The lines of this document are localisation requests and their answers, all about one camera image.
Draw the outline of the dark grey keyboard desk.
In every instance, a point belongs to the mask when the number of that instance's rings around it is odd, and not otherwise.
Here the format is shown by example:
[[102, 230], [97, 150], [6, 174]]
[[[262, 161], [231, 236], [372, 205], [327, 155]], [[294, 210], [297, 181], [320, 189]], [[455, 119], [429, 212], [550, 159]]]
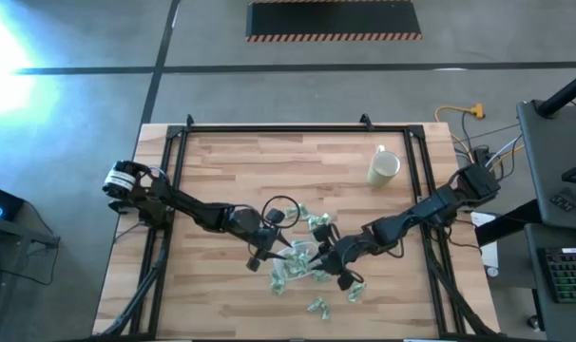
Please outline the dark grey keyboard desk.
[[576, 304], [553, 301], [537, 256], [538, 248], [576, 247], [576, 230], [529, 223], [525, 234], [536, 285], [536, 310], [547, 339], [576, 342]]

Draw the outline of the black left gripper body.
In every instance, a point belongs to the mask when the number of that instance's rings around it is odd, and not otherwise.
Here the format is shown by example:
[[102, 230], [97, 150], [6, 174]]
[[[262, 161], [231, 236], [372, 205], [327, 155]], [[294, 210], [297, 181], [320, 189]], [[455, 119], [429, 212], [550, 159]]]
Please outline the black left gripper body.
[[275, 242], [275, 229], [270, 226], [259, 228], [253, 235], [252, 244], [256, 247], [256, 255], [270, 252]]

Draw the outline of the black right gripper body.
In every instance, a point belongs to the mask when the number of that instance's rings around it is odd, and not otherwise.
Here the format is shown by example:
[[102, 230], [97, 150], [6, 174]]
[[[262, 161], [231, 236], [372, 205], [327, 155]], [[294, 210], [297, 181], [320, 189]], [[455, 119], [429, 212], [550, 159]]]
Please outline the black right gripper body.
[[365, 247], [363, 236], [347, 236], [340, 239], [327, 258], [328, 272], [344, 272], [349, 262], [357, 260]]

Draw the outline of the black device with blue light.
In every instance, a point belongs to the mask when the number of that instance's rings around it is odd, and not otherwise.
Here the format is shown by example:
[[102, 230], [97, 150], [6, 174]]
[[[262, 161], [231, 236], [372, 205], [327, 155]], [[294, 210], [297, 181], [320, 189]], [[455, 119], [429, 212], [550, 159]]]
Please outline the black device with blue light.
[[0, 219], [14, 221], [24, 200], [0, 189]]

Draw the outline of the backlit keyboard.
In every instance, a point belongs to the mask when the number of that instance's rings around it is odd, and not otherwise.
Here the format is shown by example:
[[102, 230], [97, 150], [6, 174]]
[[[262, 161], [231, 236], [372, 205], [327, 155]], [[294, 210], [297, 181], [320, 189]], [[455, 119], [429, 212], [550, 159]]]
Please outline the backlit keyboard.
[[538, 248], [537, 256], [553, 301], [576, 304], [576, 247]]

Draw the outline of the grey equipment stand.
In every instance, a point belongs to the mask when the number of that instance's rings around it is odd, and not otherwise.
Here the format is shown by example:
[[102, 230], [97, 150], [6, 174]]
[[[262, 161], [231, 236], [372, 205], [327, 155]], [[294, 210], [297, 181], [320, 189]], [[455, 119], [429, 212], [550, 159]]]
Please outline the grey equipment stand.
[[[6, 308], [10, 302], [12, 293], [18, 279], [25, 279], [42, 286], [49, 286], [53, 282], [55, 265], [59, 254], [60, 237], [52, 230], [48, 234], [35, 232], [26, 226], [16, 222], [0, 219], [0, 239], [5, 239], [15, 245], [17, 250], [12, 254], [13, 260], [5, 269], [1, 265], [0, 258], [0, 311]], [[21, 264], [29, 260], [29, 246], [31, 243], [42, 244], [46, 249], [55, 251], [54, 259], [49, 271], [49, 280], [39, 280], [33, 276], [22, 274]]]

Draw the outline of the clear plastic bin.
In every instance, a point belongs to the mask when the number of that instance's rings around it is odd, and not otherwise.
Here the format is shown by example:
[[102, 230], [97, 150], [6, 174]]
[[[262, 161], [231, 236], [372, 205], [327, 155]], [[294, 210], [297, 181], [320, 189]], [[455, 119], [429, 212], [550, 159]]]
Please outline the clear plastic bin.
[[310, 272], [307, 274], [303, 274], [303, 275], [298, 275], [295, 278], [288, 278], [286, 279], [283, 276], [283, 271], [281, 269], [282, 266], [282, 262], [284, 260], [294, 260], [294, 254], [296, 252], [300, 252], [300, 251], [307, 251], [309, 256], [311, 257], [311, 259], [316, 255], [317, 253], [317, 245], [312, 242], [312, 241], [307, 241], [307, 240], [297, 240], [297, 241], [293, 241], [291, 243], [290, 247], [284, 248], [283, 250], [278, 252], [278, 255], [281, 255], [284, 257], [284, 259], [274, 259], [273, 260], [273, 264], [274, 264], [274, 270], [276, 270], [282, 277], [283, 280], [285, 281], [289, 281], [289, 280], [296, 280], [296, 279], [300, 279], [306, 276], [310, 276], [313, 272], [312, 269], [312, 264], [309, 261], [310, 264]]

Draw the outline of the black pole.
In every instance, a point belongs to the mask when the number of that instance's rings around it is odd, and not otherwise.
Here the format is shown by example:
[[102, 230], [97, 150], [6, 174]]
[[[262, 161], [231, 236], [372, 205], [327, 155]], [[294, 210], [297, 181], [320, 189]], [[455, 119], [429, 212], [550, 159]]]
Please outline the black pole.
[[534, 107], [539, 116], [543, 118], [549, 118], [575, 98], [576, 78], [558, 90], [547, 100], [540, 102], [539, 104], [535, 104]]

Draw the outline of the black desk leg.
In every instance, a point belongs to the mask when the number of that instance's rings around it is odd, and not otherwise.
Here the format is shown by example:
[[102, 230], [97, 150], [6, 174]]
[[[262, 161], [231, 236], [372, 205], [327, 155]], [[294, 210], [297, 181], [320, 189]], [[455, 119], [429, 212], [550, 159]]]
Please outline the black desk leg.
[[475, 229], [477, 242], [480, 247], [518, 233], [525, 228], [526, 224], [542, 223], [536, 199], [532, 199], [506, 214], [494, 214], [494, 216], [495, 219]]

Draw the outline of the black aluminium table frame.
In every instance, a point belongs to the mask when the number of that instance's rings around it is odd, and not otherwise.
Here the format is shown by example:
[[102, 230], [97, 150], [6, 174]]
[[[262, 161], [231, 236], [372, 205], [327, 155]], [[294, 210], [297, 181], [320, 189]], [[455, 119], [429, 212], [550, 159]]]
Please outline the black aluminium table frame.
[[[401, 161], [382, 187], [367, 182], [379, 145]], [[332, 217], [334, 238], [357, 235], [430, 196], [457, 170], [442, 123], [148, 124], [131, 162], [158, 167], [170, 184], [202, 202], [249, 204], [266, 215], [304, 204]], [[121, 218], [92, 338], [96, 342], [171, 340], [494, 340], [497, 322], [479, 254], [452, 251], [446, 227], [412, 227], [390, 252], [361, 256], [347, 268], [362, 278], [341, 291], [312, 275], [270, 285], [273, 259], [256, 272], [256, 249], [229, 234], [204, 231], [166, 210], [159, 222], [110, 198]], [[285, 238], [312, 241], [308, 219], [285, 216]], [[366, 283], [356, 303], [348, 294]], [[308, 312], [316, 297], [330, 307]]]

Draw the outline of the pale green mug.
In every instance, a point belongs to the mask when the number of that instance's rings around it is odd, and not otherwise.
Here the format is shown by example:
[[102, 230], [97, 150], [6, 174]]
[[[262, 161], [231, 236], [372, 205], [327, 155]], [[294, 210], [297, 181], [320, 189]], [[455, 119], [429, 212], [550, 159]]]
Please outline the pale green mug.
[[379, 145], [371, 159], [367, 182], [373, 187], [382, 187], [399, 173], [400, 168], [400, 159], [384, 145]]

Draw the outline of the white paper sheet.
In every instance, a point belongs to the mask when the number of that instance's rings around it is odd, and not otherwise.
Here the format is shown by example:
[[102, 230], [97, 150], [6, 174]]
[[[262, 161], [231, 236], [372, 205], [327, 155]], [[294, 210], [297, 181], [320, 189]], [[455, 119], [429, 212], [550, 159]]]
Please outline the white paper sheet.
[[[496, 219], [496, 216], [490, 214], [484, 214], [480, 212], [470, 213], [471, 222], [474, 224], [474, 230], [478, 239], [483, 237], [481, 226], [490, 223]], [[491, 242], [482, 245], [482, 242], [478, 242], [479, 246], [482, 248], [482, 262], [485, 267], [499, 268], [499, 258], [497, 243]]]

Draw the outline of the black hazard striped floor mat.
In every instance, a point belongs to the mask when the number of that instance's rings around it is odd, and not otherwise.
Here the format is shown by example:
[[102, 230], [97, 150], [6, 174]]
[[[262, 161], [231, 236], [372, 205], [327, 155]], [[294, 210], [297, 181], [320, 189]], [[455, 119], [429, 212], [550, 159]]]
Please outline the black hazard striped floor mat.
[[419, 41], [412, 0], [252, 0], [248, 43]]

